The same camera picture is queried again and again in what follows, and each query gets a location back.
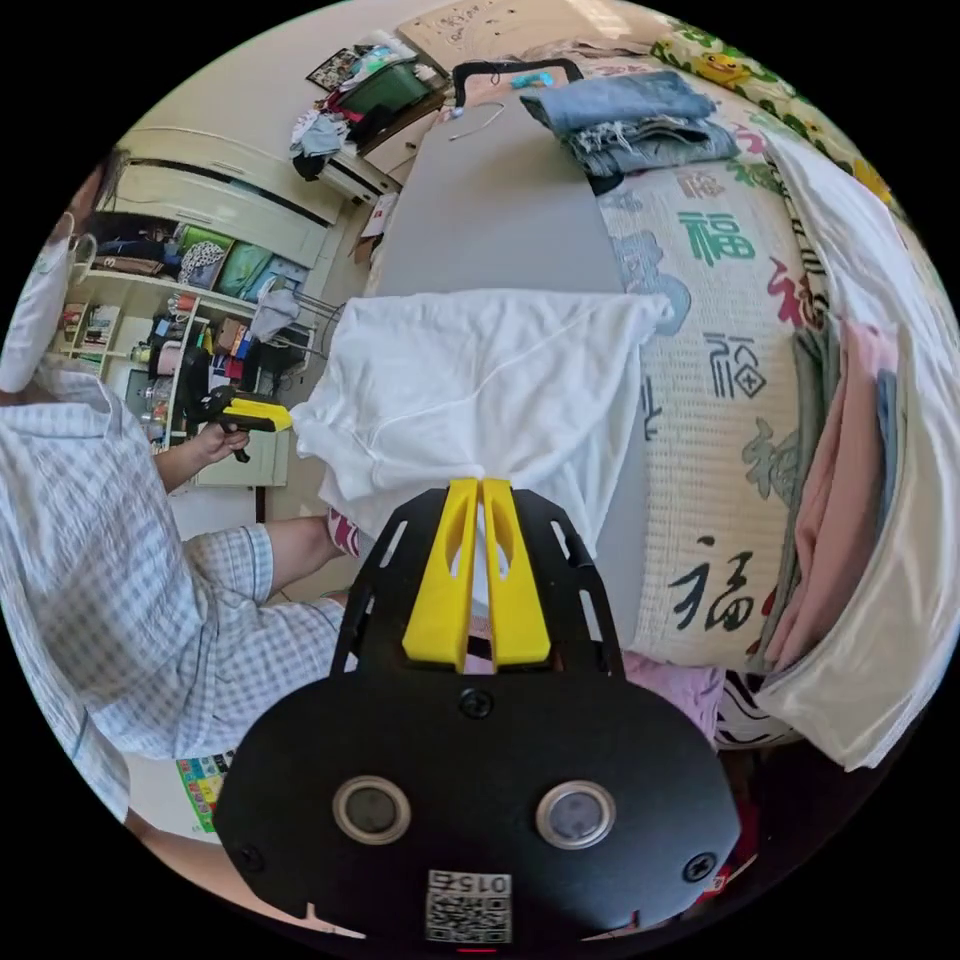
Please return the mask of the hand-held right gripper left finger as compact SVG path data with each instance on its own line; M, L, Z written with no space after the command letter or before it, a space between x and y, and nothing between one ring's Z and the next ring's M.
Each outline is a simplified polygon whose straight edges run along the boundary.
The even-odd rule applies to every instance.
M402 640L416 664L462 672L472 619L479 481L445 492L424 572Z

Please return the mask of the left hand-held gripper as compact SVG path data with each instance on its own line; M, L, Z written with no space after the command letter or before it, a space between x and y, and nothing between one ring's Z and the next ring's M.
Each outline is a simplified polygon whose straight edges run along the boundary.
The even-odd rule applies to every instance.
M244 432L281 433L293 426L290 411L283 405L243 398L233 387L220 386L205 395L193 396L185 408L186 420L200 429L207 423L217 423L232 430ZM247 458L240 463L247 463Z

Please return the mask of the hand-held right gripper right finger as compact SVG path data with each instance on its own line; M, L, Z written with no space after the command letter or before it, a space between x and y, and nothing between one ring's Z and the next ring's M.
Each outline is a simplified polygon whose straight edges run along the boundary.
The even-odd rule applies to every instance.
M482 501L494 667L539 666L551 642L510 484L484 479Z

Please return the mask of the person's left hand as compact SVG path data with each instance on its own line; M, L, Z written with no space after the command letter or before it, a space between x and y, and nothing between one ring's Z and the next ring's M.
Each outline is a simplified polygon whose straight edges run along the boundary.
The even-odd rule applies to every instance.
M192 477L206 467L231 456L244 462L247 458L245 450L248 443L249 434L246 431L231 425L224 427L217 423L205 424L195 436L183 444L188 464L187 475Z

